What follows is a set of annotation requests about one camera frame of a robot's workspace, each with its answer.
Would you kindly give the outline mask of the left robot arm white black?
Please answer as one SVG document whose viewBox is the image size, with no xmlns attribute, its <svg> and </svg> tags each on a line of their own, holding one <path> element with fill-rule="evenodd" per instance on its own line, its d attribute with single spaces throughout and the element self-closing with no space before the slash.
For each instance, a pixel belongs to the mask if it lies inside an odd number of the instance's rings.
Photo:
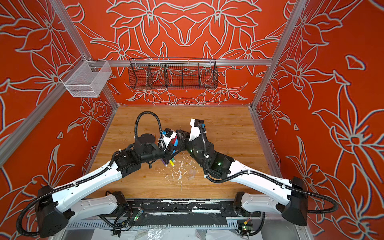
<svg viewBox="0 0 384 240">
<path fill-rule="evenodd" d="M 97 199 L 96 204 L 84 204 L 83 198 L 102 187 L 125 178 L 141 169 L 142 164 L 152 165 L 157 160 L 166 164 L 186 149 L 189 136 L 180 137 L 172 132 L 161 132 L 159 140 L 151 134 L 136 137 L 133 144 L 113 153 L 109 162 L 99 169 L 71 183 L 39 189 L 38 195 L 19 214 L 17 232 L 26 237 L 50 237 L 70 222 L 96 215 L 108 215 L 123 205 L 124 197 L 111 200 Z"/>
</svg>

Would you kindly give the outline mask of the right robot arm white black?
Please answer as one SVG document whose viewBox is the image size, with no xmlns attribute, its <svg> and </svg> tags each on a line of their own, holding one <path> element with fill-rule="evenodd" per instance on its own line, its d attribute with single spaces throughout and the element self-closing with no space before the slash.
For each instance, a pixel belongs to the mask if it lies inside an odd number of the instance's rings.
<svg viewBox="0 0 384 240">
<path fill-rule="evenodd" d="M 305 227 L 308 214 L 328 214 L 339 208 L 339 204 L 332 198 L 307 191 L 299 178 L 288 180 L 274 177 L 217 152 L 204 133 L 190 134 L 177 130 L 176 134 L 178 149 L 190 154 L 202 167 L 208 181 L 214 184 L 241 184 L 270 198 L 262 203 L 254 203 L 250 194 L 237 194 L 237 205 L 248 213 L 279 213 L 288 222 Z"/>
</svg>

